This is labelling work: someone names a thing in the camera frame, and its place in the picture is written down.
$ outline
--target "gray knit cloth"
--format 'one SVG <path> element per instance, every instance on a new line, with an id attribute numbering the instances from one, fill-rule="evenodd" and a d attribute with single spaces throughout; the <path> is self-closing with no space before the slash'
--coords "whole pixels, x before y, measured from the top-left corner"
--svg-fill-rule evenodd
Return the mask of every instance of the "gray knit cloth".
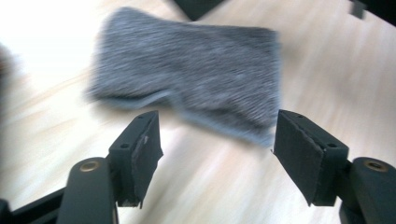
<path id="1" fill-rule="evenodd" d="M 170 104 L 194 123 L 262 146 L 279 108 L 277 33 L 164 21 L 123 7 L 106 22 L 89 89 L 121 108 Z"/>

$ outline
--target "metal screw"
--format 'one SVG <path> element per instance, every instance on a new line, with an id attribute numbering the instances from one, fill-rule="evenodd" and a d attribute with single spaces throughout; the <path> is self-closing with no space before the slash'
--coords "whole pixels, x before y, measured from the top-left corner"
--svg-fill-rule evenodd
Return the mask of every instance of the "metal screw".
<path id="1" fill-rule="evenodd" d="M 99 161 L 87 161 L 79 167 L 81 172 L 90 172 L 99 167 Z"/>

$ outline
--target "wooden table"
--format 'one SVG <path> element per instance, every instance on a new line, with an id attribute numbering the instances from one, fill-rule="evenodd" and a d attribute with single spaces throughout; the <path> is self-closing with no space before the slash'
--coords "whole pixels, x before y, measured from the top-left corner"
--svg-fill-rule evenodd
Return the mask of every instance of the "wooden table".
<path id="1" fill-rule="evenodd" d="M 1 98 L 0 198 L 19 208 L 65 185 L 69 169 L 104 157 L 138 114 L 85 98 L 100 26 L 122 6 L 185 21 L 169 1 L 8 1 L 0 42 L 13 60 Z M 282 108 L 350 147 L 349 159 L 396 165 L 396 28 L 347 0 L 230 0 L 199 23 L 280 32 Z M 160 109 L 164 157 L 142 210 L 120 223 L 339 223 L 308 207 L 270 148 L 194 126 Z"/>

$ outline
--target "black plastic part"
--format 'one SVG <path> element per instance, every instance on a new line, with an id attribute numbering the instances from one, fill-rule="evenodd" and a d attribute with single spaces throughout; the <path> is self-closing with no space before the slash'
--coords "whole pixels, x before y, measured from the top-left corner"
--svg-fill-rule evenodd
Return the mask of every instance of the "black plastic part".
<path id="1" fill-rule="evenodd" d="M 361 213 L 355 213 L 350 210 L 344 203 L 340 208 L 340 221 L 341 224 L 366 224 L 364 217 Z"/>
<path id="2" fill-rule="evenodd" d="M 372 158 L 357 158 L 349 176 L 365 221 L 369 224 L 395 224 L 395 168 Z"/>
<path id="3" fill-rule="evenodd" d="M 162 156 L 158 112 L 138 116 L 113 143 L 107 157 L 115 176 L 118 206 L 142 206 Z"/>
<path id="4" fill-rule="evenodd" d="M 337 172 L 334 180 L 334 190 L 338 197 L 343 201 L 343 206 L 354 214 L 361 216 L 361 207 L 356 198 L 355 190 L 349 178 L 349 172 L 352 167 L 350 161 L 346 162 L 346 167 Z"/>
<path id="5" fill-rule="evenodd" d="M 396 0 L 359 0 L 359 2 L 367 6 L 366 10 L 396 26 Z"/>
<path id="6" fill-rule="evenodd" d="M 197 21 L 224 0 L 174 0 L 186 16 Z"/>
<path id="7" fill-rule="evenodd" d="M 308 205 L 333 206 L 336 172 L 347 164 L 348 147 L 306 117 L 279 110 L 274 154 Z"/>
<path id="8" fill-rule="evenodd" d="M 362 20 L 364 18 L 364 10 L 366 8 L 367 6 L 364 5 L 361 1 L 355 0 L 353 1 L 353 6 L 350 14 Z"/>
<path id="9" fill-rule="evenodd" d="M 57 223 L 118 223 L 106 159 L 90 158 L 73 166 Z"/>
<path id="10" fill-rule="evenodd" d="M 57 191 L 15 210 L 13 223 L 55 223 L 61 206 L 64 189 Z"/>
<path id="11" fill-rule="evenodd" d="M 10 224 L 12 221 L 12 214 L 9 211 L 8 202 L 0 199 L 0 223 Z"/>

